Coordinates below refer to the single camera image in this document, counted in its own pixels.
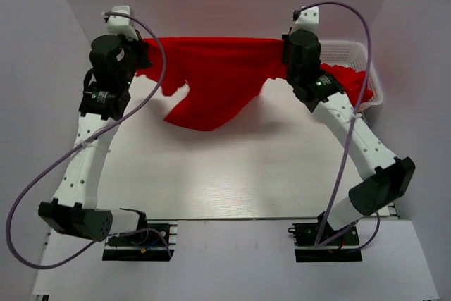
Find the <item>red t shirt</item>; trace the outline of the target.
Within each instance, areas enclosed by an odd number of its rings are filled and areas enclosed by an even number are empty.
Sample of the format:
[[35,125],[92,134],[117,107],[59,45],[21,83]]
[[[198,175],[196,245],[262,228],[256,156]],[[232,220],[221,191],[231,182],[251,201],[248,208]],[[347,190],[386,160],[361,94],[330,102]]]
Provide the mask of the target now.
[[286,77],[280,39],[164,37],[146,42],[152,66],[137,74],[157,81],[164,70],[165,97],[188,86],[186,97],[164,118],[178,127],[215,130],[259,96],[267,80]]

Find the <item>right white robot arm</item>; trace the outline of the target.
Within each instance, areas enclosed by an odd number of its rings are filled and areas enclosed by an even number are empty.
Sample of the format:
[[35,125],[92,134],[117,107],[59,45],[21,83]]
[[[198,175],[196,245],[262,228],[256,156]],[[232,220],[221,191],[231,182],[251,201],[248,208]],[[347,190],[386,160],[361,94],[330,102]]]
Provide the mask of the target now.
[[337,138],[346,152],[344,158],[352,160],[362,180],[319,216],[319,237],[333,244],[343,236],[344,227],[403,197],[416,166],[409,157],[401,159],[383,145],[361,114],[354,112],[343,86],[321,70],[320,52],[321,44],[313,32],[283,35],[288,84],[314,118]]

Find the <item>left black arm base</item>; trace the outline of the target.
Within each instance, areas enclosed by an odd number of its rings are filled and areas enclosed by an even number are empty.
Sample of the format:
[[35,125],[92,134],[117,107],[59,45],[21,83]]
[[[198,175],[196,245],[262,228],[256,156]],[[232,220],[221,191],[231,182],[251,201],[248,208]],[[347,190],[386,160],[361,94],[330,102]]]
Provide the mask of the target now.
[[148,221],[145,231],[129,236],[111,236],[104,244],[105,262],[169,262],[175,252],[177,221]]

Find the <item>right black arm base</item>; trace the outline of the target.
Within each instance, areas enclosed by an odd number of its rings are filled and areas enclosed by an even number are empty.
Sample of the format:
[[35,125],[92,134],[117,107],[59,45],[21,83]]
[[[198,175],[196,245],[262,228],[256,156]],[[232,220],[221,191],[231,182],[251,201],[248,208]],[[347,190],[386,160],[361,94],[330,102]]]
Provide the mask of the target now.
[[327,245],[314,246],[319,231],[318,222],[293,223],[288,235],[293,239],[297,263],[361,262],[362,251],[357,227],[353,226]]

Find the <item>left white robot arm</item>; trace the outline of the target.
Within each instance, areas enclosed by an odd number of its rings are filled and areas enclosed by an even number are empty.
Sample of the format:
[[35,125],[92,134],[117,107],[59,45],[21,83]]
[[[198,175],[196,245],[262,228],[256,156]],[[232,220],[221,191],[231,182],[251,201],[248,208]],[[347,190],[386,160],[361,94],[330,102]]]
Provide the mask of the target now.
[[148,44],[141,37],[102,35],[91,43],[92,68],[83,81],[76,152],[52,201],[43,202],[39,216],[57,233],[101,242],[124,233],[135,244],[149,235],[144,213],[134,209],[100,209],[99,179],[110,144],[130,101],[136,72],[150,66]]

